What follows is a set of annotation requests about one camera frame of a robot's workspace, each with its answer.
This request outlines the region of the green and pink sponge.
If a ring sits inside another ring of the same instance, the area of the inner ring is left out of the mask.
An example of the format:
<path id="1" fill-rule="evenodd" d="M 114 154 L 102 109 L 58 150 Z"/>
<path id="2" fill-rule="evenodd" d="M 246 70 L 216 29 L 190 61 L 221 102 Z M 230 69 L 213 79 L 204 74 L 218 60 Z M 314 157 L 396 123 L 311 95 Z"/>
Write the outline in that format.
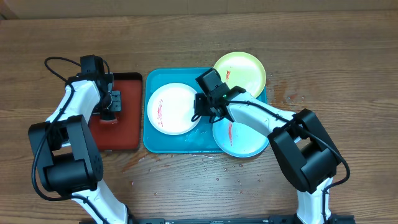
<path id="1" fill-rule="evenodd" d="M 110 112 L 110 113 L 103 113 L 100 114 L 99 116 L 99 123 L 103 125 L 110 125 L 110 124 L 116 124 L 118 122 L 118 118 L 115 115 L 115 113 Z"/>

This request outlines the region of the white plate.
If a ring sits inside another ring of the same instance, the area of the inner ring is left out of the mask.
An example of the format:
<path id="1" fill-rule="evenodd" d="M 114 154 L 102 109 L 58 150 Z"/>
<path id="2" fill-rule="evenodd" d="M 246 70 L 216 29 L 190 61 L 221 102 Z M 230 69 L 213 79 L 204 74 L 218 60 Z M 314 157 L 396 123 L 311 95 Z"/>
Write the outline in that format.
<path id="1" fill-rule="evenodd" d="M 183 83 L 169 83 L 158 88 L 147 103 L 147 116 L 156 130 L 180 135 L 192 130 L 200 119 L 191 121 L 197 91 Z"/>

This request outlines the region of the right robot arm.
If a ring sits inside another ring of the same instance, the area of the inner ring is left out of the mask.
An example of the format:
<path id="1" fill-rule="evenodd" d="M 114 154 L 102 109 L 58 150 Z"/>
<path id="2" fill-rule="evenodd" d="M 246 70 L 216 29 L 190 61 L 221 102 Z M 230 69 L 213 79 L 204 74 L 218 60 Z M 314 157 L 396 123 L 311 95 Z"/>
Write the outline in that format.
<path id="1" fill-rule="evenodd" d="M 195 95 L 192 120 L 207 116 L 213 124 L 227 119 L 262 134 L 283 175 L 297 190 L 295 214 L 269 216 L 266 223 L 355 222 L 354 216 L 333 214 L 329 209 L 330 189 L 345 183 L 350 169 L 314 112 L 280 110 L 244 88 L 229 88 L 214 68 L 196 82 L 202 92 Z"/>

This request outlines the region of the light blue plate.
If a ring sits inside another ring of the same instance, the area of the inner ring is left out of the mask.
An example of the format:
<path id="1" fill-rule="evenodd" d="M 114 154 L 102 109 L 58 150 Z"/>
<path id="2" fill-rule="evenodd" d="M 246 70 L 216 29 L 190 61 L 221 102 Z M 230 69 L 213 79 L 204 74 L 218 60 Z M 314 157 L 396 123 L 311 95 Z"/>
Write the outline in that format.
<path id="1" fill-rule="evenodd" d="M 245 124 L 228 119 L 214 123 L 213 137 L 219 148 L 233 157 L 247 158 L 260 154 L 269 140 Z"/>

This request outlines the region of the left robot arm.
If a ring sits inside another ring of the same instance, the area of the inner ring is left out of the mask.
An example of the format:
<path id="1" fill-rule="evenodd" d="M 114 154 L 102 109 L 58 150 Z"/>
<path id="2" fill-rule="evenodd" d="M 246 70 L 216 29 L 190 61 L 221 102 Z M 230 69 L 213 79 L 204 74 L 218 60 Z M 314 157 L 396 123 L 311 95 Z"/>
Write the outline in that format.
<path id="1" fill-rule="evenodd" d="M 77 66 L 81 71 L 64 79 L 65 95 L 57 109 L 28 130 L 32 186 L 46 201 L 78 203 L 94 223 L 137 223 L 106 185 L 102 157 L 88 126 L 93 114 L 114 121 L 122 109 L 121 93 L 113 88 L 106 60 L 86 55 Z"/>

